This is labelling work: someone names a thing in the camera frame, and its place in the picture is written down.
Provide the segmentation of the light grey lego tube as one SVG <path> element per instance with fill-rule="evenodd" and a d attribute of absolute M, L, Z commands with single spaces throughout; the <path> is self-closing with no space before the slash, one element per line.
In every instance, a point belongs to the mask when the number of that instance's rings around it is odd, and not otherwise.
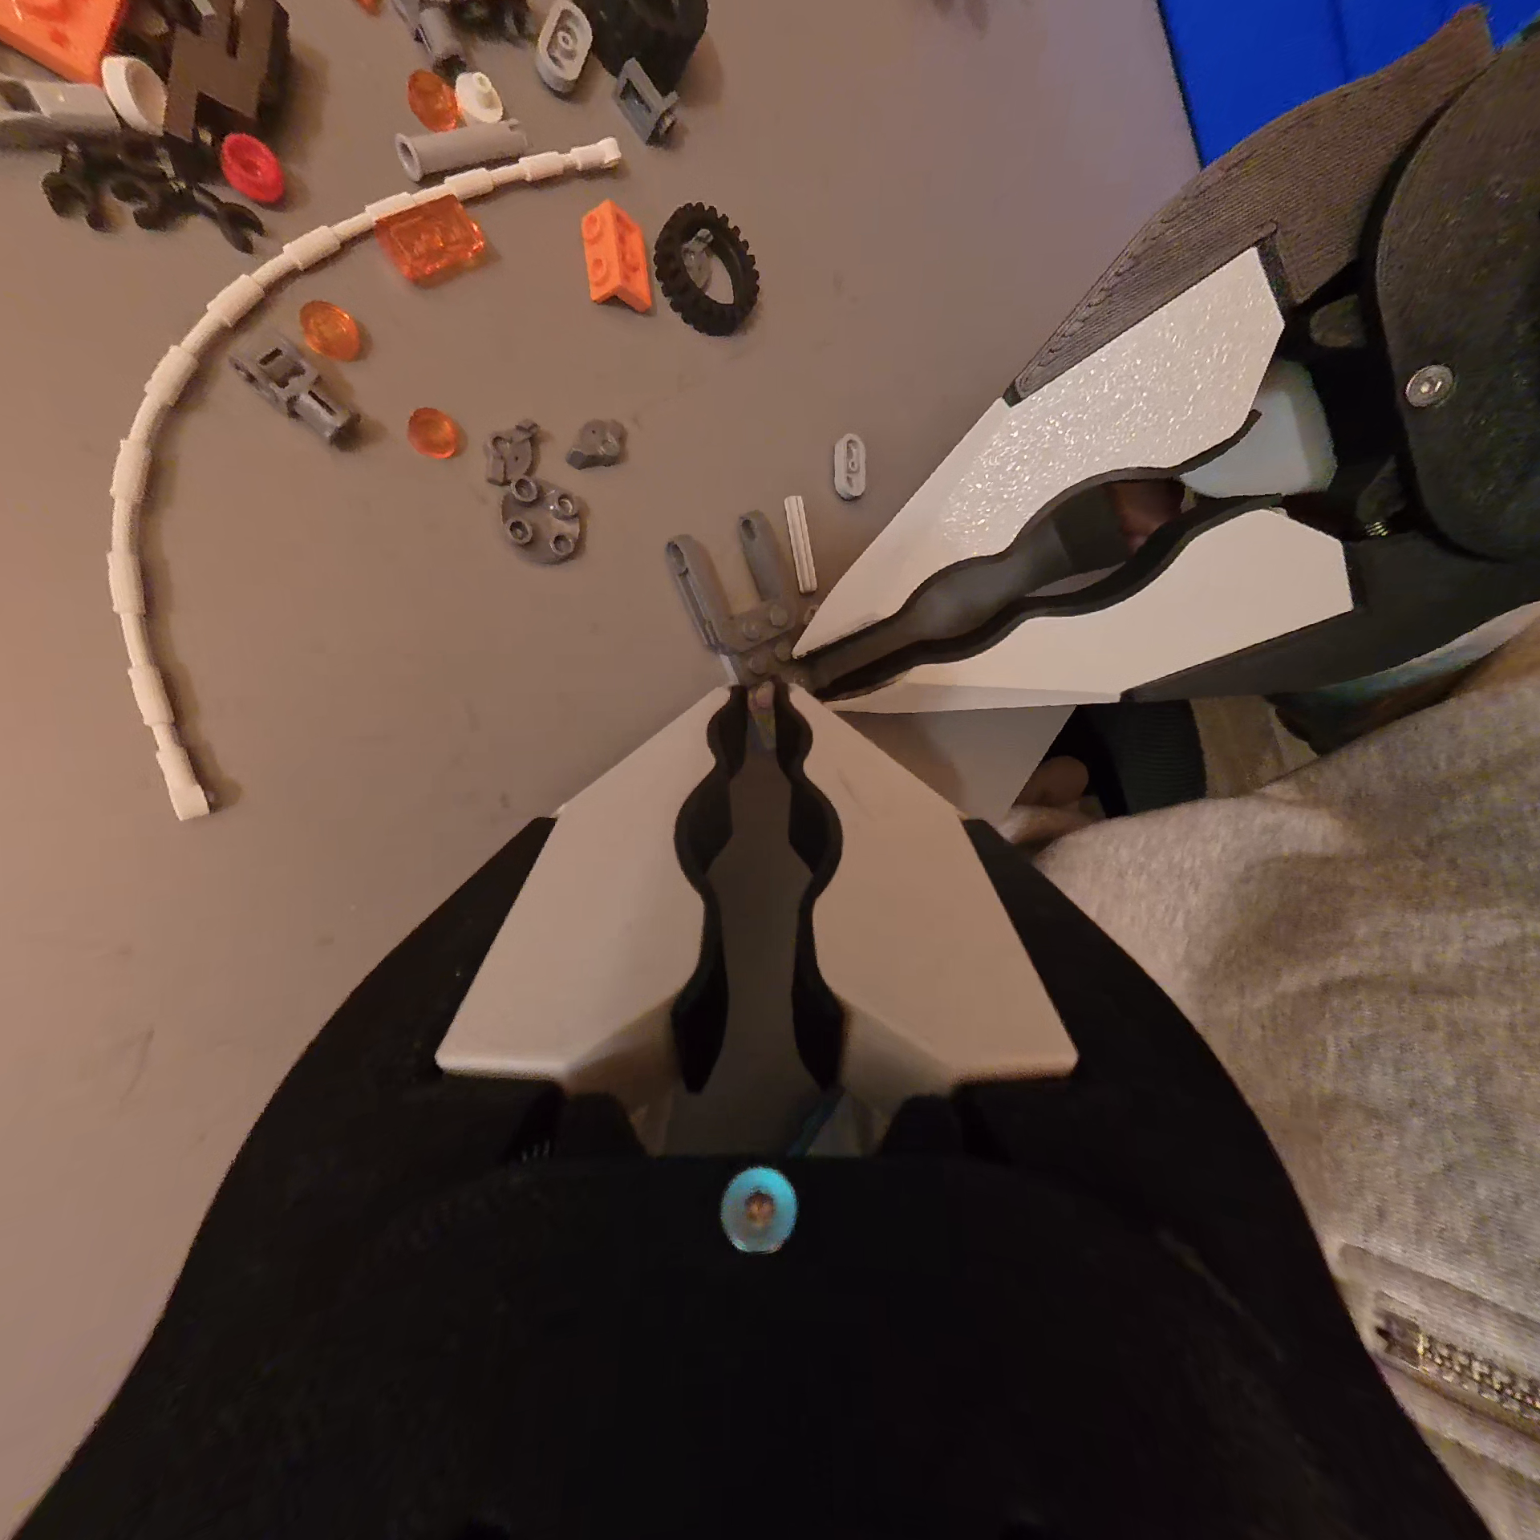
<path fill-rule="evenodd" d="M 402 171 L 415 186 L 473 168 L 517 162 L 530 149 L 519 122 L 473 122 L 450 131 L 400 133 L 393 144 Z"/>

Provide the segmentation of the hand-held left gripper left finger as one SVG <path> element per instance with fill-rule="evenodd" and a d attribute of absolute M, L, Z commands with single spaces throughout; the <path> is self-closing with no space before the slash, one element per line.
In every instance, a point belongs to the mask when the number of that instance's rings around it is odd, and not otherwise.
<path fill-rule="evenodd" d="M 662 1154 L 684 1088 L 675 1006 L 706 901 L 677 844 L 688 798 L 745 751 L 747 694 L 717 687 L 563 804 L 437 1050 L 448 1077 L 620 1103 Z"/>

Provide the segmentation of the blue plastic bin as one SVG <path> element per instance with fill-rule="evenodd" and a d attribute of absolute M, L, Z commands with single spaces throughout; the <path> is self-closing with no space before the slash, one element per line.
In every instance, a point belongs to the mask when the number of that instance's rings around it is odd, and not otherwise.
<path fill-rule="evenodd" d="M 1199 160 L 1419 49 L 1462 3 L 1161 3 Z"/>

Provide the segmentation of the black lego claw pieces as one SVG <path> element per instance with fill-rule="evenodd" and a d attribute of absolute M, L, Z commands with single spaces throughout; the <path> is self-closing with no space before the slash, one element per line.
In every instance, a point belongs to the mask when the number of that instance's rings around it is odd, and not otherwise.
<path fill-rule="evenodd" d="M 83 219 L 90 230 L 110 230 L 112 203 L 153 234 L 184 219 L 208 219 L 239 254 L 253 256 L 266 226 L 250 206 L 220 197 L 217 179 L 206 148 L 121 135 L 66 142 L 41 188 L 55 217 Z"/>

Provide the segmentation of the dark brown lego brick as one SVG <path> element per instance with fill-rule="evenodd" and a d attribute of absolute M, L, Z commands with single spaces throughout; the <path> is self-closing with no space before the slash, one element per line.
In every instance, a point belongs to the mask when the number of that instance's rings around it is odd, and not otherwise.
<path fill-rule="evenodd" d="M 173 32 L 164 137 L 257 137 L 286 94 L 290 19 L 279 3 L 198 3 Z"/>

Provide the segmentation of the black office chair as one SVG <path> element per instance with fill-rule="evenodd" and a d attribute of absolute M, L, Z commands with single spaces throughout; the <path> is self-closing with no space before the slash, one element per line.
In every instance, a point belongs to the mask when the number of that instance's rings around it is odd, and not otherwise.
<path fill-rule="evenodd" d="M 1192 705 L 1078 707 L 1051 745 L 1088 773 L 1106 819 L 1141 817 L 1207 798 L 1207 765 Z"/>

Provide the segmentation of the dark grey round lego plate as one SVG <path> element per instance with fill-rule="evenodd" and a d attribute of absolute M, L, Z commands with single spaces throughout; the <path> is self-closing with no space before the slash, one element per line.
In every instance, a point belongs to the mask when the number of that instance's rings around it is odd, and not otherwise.
<path fill-rule="evenodd" d="M 512 549 L 530 566 L 556 567 L 585 549 L 587 503 L 534 476 L 505 490 L 501 520 Z"/>

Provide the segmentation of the large black lego tyre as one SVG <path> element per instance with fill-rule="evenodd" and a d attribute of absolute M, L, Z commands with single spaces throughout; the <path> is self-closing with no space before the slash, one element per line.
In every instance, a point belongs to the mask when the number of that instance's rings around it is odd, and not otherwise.
<path fill-rule="evenodd" d="M 651 83 L 675 91 L 706 34 L 708 3 L 580 3 L 591 52 L 611 78 L 631 61 Z"/>

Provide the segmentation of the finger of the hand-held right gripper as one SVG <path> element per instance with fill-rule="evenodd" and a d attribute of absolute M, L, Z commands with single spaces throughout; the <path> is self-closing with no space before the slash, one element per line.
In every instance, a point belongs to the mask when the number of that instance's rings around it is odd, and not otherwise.
<path fill-rule="evenodd" d="M 1117 566 L 1062 571 L 1060 542 L 963 564 L 899 617 L 824 646 L 824 703 L 915 740 L 928 776 L 976 817 L 998 817 L 1082 707 L 1115 707 L 1348 619 L 1342 545 L 1265 505 L 1238 505 L 1157 534 Z"/>
<path fill-rule="evenodd" d="M 803 663 L 882 661 L 963 637 L 1073 571 L 1053 514 L 1146 478 L 1205 496 L 1330 489 L 1337 452 L 1309 373 L 1278 360 L 1284 302 L 1260 245 L 1045 384 L 990 404 L 824 600 Z"/>

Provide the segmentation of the orange lego bracket brick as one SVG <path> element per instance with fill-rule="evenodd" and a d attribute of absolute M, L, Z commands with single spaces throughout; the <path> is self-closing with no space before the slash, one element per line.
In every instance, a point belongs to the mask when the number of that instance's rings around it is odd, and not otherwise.
<path fill-rule="evenodd" d="M 607 199 L 583 215 L 582 243 L 589 300 L 648 316 L 653 309 L 649 250 L 637 221 Z"/>

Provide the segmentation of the grey lego fork plate assembly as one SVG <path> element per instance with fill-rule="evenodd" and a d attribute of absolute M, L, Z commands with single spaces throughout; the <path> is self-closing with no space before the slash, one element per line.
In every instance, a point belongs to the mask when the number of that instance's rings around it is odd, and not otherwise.
<path fill-rule="evenodd" d="M 765 749 L 778 743 L 774 681 L 805 687 L 807 670 L 794 657 L 811 622 L 796 573 L 761 512 L 743 514 L 737 540 L 758 599 L 736 608 L 708 551 L 688 534 L 666 545 L 666 560 L 686 613 L 703 644 L 715 654 L 728 679 L 748 694 L 748 712 Z"/>

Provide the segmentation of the red round lego piece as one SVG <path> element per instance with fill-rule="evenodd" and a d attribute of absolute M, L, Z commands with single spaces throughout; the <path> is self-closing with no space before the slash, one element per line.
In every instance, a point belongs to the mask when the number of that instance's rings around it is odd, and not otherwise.
<path fill-rule="evenodd" d="M 231 131 L 219 146 L 224 182 L 242 199 L 261 206 L 281 206 L 286 177 L 279 157 L 253 133 Z"/>

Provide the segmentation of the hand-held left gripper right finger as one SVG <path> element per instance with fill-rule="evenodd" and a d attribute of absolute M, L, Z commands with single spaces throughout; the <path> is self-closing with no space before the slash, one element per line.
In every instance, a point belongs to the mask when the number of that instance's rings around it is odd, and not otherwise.
<path fill-rule="evenodd" d="M 822 1092 L 915 1097 L 1067 1077 L 1078 1051 L 941 795 L 802 687 L 776 688 L 798 901 L 792 1028 Z"/>

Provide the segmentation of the clear orange lego plate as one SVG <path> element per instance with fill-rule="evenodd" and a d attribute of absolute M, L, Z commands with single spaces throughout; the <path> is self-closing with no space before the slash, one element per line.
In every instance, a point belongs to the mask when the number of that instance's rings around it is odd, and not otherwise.
<path fill-rule="evenodd" d="M 488 259 L 483 226 L 450 192 L 378 219 L 373 236 L 400 278 L 420 291 L 461 278 Z"/>

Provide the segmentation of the light grey lego beam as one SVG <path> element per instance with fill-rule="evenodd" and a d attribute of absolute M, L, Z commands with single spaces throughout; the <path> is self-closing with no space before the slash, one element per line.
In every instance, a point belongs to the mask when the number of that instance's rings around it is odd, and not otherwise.
<path fill-rule="evenodd" d="M 2 76 L 2 149 L 59 149 L 120 135 L 123 122 L 101 87 Z"/>

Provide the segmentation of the small black lego tyre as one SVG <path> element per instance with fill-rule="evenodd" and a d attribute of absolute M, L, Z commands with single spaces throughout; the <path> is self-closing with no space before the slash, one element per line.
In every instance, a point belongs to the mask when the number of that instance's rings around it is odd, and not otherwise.
<path fill-rule="evenodd" d="M 708 292 L 708 280 L 695 280 L 703 261 L 723 269 L 730 289 L 726 302 Z M 758 309 L 756 256 L 741 228 L 714 206 L 688 203 L 671 212 L 653 248 L 653 270 L 671 313 L 697 335 L 734 336 Z"/>

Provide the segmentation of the large orange lego brick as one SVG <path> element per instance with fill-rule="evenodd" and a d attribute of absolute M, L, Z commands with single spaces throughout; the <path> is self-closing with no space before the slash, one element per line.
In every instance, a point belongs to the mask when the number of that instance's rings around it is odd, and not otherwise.
<path fill-rule="evenodd" d="M 2 43 L 72 85 L 99 85 L 129 3 L 2 3 Z"/>

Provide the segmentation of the grey lego frame piece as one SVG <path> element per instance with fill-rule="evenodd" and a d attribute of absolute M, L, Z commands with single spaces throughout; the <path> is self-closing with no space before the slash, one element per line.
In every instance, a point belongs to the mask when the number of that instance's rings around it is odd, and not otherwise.
<path fill-rule="evenodd" d="M 668 144 L 679 122 L 677 93 L 660 91 L 638 60 L 627 60 L 615 78 L 615 104 L 644 146 Z"/>

